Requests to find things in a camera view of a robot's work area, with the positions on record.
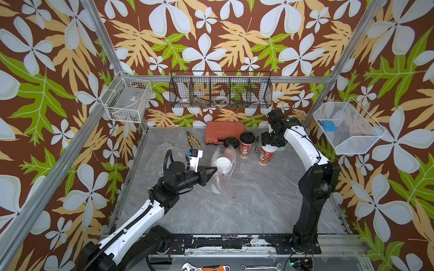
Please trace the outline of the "clear plastic carrier bag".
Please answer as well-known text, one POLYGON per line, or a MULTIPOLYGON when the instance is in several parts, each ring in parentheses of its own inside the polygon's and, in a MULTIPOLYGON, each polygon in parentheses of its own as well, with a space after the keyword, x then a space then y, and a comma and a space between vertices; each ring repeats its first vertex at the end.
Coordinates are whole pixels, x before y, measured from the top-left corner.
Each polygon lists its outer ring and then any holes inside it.
POLYGON ((222 195, 226 199, 231 199, 234 195, 231 179, 236 166, 237 153, 232 146, 230 146, 228 149, 219 147, 216 149, 214 155, 211 158, 211 166, 215 167, 215 160, 219 157, 229 158, 234 163, 234 167, 232 173, 229 176, 223 177, 216 172, 216 174, 213 175, 208 182, 208 185, 210 186, 209 191, 222 195))

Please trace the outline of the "white lid red cup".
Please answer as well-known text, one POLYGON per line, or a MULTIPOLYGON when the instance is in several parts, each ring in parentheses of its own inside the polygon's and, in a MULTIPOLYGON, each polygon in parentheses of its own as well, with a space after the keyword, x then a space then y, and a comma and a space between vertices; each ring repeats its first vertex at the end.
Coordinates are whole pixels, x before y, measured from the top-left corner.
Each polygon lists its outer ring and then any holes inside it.
POLYGON ((263 166, 268 165, 277 149, 278 149, 278 147, 271 146, 271 145, 261 146, 261 152, 259 155, 259 163, 263 166))
POLYGON ((217 173, 223 177, 229 176, 232 173, 234 163, 226 157, 219 157, 215 160, 217 173))

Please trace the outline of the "white lid red cup front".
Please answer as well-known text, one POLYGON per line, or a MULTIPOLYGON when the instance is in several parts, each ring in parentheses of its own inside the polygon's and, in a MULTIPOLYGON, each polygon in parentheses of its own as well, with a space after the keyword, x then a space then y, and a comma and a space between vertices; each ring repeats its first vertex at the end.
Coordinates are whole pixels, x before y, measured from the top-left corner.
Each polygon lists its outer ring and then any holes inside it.
POLYGON ((232 173, 234 163, 226 157, 219 157, 215 160, 217 173, 223 177, 229 176, 232 173))

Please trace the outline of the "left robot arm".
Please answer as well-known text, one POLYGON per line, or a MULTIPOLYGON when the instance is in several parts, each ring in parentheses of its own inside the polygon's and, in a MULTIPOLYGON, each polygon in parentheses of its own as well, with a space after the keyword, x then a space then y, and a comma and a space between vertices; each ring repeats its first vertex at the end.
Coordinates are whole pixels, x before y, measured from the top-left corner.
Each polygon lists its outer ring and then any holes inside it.
POLYGON ((157 239, 140 241, 141 236, 176 204, 186 189, 206 186, 217 171, 217 167, 205 166, 199 166, 196 172, 189 171, 183 162, 173 161, 157 184, 148 190, 149 199, 127 222, 98 244, 89 242, 81 250, 77 270, 124 271, 139 255, 155 252, 168 232, 159 231, 157 239))

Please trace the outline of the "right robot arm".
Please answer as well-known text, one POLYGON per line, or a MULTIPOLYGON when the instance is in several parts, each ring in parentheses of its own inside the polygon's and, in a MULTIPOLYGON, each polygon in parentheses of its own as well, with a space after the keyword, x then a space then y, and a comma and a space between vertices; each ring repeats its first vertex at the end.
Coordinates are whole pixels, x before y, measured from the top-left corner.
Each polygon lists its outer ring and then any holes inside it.
POLYGON ((318 223, 324 204, 335 191, 340 166, 319 151, 297 118, 287 117, 280 110, 270 111, 267 117, 269 131, 261 134, 261 146, 278 148, 289 143, 306 169, 298 182, 302 206, 290 245, 300 254, 321 254, 318 223))

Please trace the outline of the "green straw holder cup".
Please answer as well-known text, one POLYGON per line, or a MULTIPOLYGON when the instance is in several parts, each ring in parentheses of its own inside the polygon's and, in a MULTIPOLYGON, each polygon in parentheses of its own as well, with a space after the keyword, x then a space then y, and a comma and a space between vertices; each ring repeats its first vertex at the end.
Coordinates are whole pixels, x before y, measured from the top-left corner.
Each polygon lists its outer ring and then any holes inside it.
POLYGON ((287 142, 283 147, 278 147, 278 151, 285 151, 288 147, 289 143, 287 142))

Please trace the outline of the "black screwdriver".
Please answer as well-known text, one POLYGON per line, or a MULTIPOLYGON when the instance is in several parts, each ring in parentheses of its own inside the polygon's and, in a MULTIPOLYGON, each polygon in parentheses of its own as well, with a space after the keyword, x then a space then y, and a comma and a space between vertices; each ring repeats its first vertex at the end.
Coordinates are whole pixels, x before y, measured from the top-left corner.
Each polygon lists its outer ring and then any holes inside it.
POLYGON ((255 153, 258 153, 258 147, 259 147, 259 140, 260 140, 260 136, 256 136, 255 139, 255 153))

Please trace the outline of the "black lid red cup right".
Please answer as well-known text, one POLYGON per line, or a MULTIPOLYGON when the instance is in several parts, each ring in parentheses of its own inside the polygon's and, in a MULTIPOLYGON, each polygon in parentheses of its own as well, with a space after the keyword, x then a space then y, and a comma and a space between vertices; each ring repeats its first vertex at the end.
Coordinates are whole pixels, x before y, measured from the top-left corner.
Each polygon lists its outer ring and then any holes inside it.
POLYGON ((256 136, 253 132, 243 132, 240 135, 241 158, 245 159, 249 156, 255 142, 256 142, 256 136))

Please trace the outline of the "black lid red cup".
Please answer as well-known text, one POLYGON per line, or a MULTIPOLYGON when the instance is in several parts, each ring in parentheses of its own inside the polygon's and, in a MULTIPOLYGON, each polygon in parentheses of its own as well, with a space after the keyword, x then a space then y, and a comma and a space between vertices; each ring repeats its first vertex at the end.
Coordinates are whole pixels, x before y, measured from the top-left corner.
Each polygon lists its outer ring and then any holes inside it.
POLYGON ((253 132, 243 132, 240 135, 241 158, 245 159, 249 156, 255 142, 256 142, 256 136, 253 132))
POLYGON ((223 145, 225 149, 228 149, 230 146, 232 146, 234 150, 237 151, 240 147, 240 141, 236 137, 227 137, 223 141, 223 145))

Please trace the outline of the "yellow black pliers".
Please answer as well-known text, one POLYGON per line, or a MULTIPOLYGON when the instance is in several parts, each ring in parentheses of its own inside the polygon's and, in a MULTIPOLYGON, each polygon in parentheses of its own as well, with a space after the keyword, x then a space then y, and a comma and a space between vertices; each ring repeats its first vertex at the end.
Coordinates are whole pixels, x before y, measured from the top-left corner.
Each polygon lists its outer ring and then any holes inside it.
POLYGON ((201 145, 190 131, 186 132, 191 149, 200 149, 201 145))

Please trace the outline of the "black lid red cup left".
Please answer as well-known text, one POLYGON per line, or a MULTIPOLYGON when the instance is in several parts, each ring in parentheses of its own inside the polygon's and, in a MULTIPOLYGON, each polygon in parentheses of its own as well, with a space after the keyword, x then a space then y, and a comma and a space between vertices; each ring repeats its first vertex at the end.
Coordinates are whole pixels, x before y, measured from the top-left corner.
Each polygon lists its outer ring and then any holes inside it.
POLYGON ((232 146, 234 150, 237 151, 240 147, 240 141, 236 137, 227 137, 223 141, 223 145, 225 149, 228 149, 230 146, 232 146))

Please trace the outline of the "red plastic tool case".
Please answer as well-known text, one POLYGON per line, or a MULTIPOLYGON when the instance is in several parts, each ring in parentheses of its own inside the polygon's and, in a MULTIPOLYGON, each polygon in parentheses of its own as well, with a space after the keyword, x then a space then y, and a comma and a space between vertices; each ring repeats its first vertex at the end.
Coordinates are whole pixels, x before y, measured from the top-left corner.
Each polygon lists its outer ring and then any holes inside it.
POLYGON ((239 140, 243 132, 245 128, 242 122, 210 121, 206 126, 205 143, 221 145, 228 137, 235 137, 239 140))

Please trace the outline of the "blue object in basket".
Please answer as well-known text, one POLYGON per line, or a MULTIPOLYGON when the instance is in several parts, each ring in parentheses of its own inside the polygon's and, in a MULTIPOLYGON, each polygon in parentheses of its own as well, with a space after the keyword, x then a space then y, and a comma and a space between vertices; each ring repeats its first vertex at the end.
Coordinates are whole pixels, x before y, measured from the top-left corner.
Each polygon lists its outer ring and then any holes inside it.
POLYGON ((335 125, 335 123, 333 121, 330 120, 324 120, 321 122, 321 126, 324 129, 325 132, 336 132, 337 131, 337 127, 335 125))

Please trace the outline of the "white mesh basket right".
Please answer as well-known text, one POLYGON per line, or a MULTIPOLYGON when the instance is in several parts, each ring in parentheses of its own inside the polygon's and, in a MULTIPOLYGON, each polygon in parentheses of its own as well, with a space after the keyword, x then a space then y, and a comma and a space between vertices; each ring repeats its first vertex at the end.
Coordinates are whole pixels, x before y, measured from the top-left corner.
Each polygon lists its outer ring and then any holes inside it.
POLYGON ((379 142, 386 128, 354 98, 347 102, 326 102, 313 117, 337 155, 363 155, 379 142), (333 121, 337 131, 325 132, 324 120, 333 121))

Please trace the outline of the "orange adjustable wrench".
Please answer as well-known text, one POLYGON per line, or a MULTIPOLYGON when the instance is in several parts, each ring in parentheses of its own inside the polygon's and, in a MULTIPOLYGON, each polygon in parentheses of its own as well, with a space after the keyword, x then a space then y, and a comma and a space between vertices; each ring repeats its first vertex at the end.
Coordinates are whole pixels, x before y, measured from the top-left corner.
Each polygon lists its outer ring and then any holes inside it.
POLYGON ((201 266, 197 267, 190 263, 185 263, 181 271, 230 271, 231 268, 228 265, 213 265, 213 266, 201 266))

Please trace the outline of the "silver spanner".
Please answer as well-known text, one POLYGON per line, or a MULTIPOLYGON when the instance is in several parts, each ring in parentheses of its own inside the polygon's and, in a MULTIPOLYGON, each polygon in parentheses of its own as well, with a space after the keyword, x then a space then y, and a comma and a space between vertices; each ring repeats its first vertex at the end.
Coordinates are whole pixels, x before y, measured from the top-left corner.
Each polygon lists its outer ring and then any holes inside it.
POLYGON ((281 271, 281 264, 274 265, 260 265, 260 266, 246 266, 240 265, 240 271, 281 271))

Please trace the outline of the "black mounting rail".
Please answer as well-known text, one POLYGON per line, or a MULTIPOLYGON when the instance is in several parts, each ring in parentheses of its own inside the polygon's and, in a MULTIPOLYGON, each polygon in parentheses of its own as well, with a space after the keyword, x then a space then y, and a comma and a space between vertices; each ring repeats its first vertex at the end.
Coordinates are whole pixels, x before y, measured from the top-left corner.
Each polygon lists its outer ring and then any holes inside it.
POLYGON ((322 253, 318 242, 296 248, 293 234, 171 234, 157 242, 157 252, 181 255, 188 249, 217 248, 240 251, 243 248, 271 248, 278 255, 301 254, 319 255, 322 253))

